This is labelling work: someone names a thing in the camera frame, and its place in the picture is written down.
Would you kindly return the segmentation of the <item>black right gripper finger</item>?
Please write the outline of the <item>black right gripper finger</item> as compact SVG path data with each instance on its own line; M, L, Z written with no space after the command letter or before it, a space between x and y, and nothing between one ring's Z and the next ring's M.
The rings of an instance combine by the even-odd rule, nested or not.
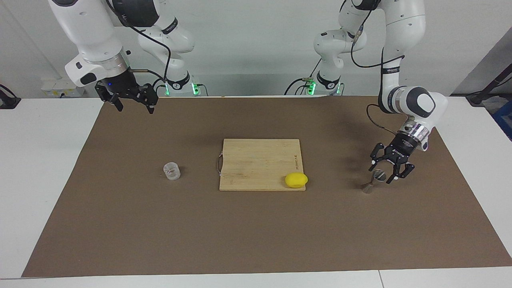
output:
M108 103L114 105L116 107L117 111L119 111L119 112L121 112L123 110L123 104L119 100L117 93L111 94L108 91L108 89L104 86L96 86L96 92L103 102L108 102Z
M143 104L150 114L154 113L158 99L159 97L151 84L138 86L134 98L136 102Z

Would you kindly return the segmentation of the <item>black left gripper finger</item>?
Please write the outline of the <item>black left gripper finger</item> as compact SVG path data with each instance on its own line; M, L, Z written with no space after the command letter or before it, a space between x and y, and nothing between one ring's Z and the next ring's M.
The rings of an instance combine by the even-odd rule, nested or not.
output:
M414 169L415 166L412 163L394 164L393 173L386 181L386 184L391 184L394 180L400 178L406 178Z
M370 153L370 157L371 157L372 161L371 161L371 166L369 168L369 172L372 172L377 167L379 162L386 160L386 150L385 149L386 149L386 147L384 146L383 143L376 144L376 146ZM381 150L384 151L384 154L381 156L378 156L378 153Z

